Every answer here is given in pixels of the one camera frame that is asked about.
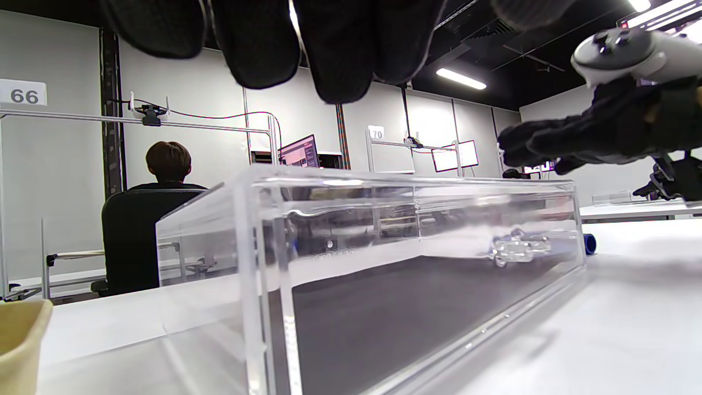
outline controller thumbstick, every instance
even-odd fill
[[[609,35],[606,32],[597,33],[595,37],[592,38],[592,43],[599,46],[603,46],[607,43],[608,38]]]

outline dark gray mat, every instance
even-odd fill
[[[416,257],[294,287],[304,394],[360,394],[552,282],[544,274],[561,261],[500,269],[487,259]],[[282,326],[274,328],[274,354],[284,355]],[[275,368],[285,395],[285,361]]]

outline office chair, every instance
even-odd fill
[[[197,189],[128,190],[102,206],[107,279],[91,284],[101,297],[157,288],[156,222],[192,198]]]

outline person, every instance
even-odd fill
[[[129,188],[138,189],[207,189],[203,186],[185,183],[185,177],[192,171],[192,158],[187,149],[175,141],[159,141],[146,152],[146,166],[149,173],[156,176],[155,183],[144,183]]]

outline computer monitor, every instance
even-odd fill
[[[446,148],[454,148],[455,145],[446,145]],[[461,153],[461,167],[472,167],[478,165],[478,154],[475,150],[475,140],[464,141],[458,144],[458,151]],[[432,150],[434,169],[439,171],[456,170],[456,151]]]
[[[539,166],[534,166],[534,167],[529,167],[529,166],[524,166],[524,174],[532,174],[532,173],[546,173],[547,171],[553,171],[556,168],[556,162],[554,160],[548,160],[546,163],[539,165]]]
[[[319,167],[314,134],[284,146],[278,151],[278,157],[281,164],[288,166]]]

